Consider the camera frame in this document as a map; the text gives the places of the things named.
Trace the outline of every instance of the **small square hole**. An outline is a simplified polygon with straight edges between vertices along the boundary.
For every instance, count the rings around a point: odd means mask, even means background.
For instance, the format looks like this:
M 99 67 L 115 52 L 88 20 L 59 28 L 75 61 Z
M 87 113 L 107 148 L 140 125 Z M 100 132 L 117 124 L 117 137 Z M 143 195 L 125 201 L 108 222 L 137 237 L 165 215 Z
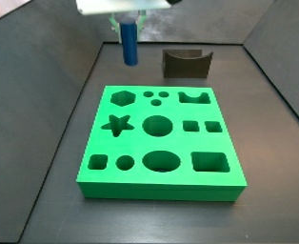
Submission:
M 200 126 L 197 121 L 183 121 L 183 128 L 187 132 L 199 132 Z
M 104 170 L 108 163 L 108 156 L 104 154 L 95 154 L 91 157 L 88 168 L 89 170 Z
M 221 125 L 217 121 L 205 121 L 204 125 L 208 132 L 223 132 Z

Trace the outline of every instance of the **gray wall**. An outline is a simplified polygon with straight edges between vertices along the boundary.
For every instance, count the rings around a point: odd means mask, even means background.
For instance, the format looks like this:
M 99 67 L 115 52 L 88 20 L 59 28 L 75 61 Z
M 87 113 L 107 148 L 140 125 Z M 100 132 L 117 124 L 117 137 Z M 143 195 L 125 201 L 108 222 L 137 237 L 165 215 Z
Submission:
M 243 44 L 273 0 L 183 0 L 168 10 L 148 10 L 145 42 Z M 117 41 L 109 14 L 95 16 L 100 36 Z
M 244 46 L 299 115 L 299 1 L 278 0 Z
M 73 0 L 0 20 L 0 241 L 20 238 L 101 41 Z

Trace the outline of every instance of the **star-shaped hole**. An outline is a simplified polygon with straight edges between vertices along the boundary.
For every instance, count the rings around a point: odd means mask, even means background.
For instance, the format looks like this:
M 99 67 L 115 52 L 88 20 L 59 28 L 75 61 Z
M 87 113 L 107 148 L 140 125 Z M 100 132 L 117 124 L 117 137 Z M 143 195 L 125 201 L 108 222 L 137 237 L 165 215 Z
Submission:
M 133 130 L 133 126 L 129 125 L 127 122 L 129 120 L 131 116 L 127 115 L 121 118 L 117 118 L 115 115 L 109 116 L 109 123 L 101 126 L 101 129 L 104 130 L 112 130 L 113 136 L 119 137 L 124 130 Z

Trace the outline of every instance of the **circular hole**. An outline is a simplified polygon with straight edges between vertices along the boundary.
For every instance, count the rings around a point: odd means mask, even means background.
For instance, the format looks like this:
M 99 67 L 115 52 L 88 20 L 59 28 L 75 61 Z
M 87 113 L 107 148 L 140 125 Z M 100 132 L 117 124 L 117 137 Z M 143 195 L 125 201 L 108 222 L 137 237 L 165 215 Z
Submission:
M 144 92 L 144 96 L 145 97 L 152 97 L 153 96 L 153 92 L 152 91 L 145 91 Z
M 125 155 L 117 159 L 117 167 L 120 170 L 128 171 L 133 168 L 133 165 L 135 165 L 135 161 L 131 156 Z
M 180 166 L 180 158 L 172 152 L 153 151 L 144 156 L 144 165 L 155 172 L 171 172 Z
M 168 97 L 168 96 L 169 96 L 169 94 L 168 94 L 165 91 L 163 91 L 161 93 L 159 93 L 159 95 L 160 95 L 161 97 Z
M 157 100 L 157 99 L 153 99 L 153 100 L 151 101 L 151 104 L 152 104 L 153 106 L 160 106 L 160 105 L 161 105 L 161 101 Z
M 173 130 L 173 123 L 169 118 L 156 115 L 145 119 L 144 131 L 152 136 L 165 136 Z

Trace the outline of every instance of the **hexagonal hole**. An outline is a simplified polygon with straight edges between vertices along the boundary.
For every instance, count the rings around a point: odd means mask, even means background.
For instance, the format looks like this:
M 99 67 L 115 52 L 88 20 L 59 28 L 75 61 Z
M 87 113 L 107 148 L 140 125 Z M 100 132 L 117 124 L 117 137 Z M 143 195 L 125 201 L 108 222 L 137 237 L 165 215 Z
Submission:
M 111 102 L 119 106 L 127 106 L 135 103 L 136 94 L 129 91 L 119 91 L 112 94 Z

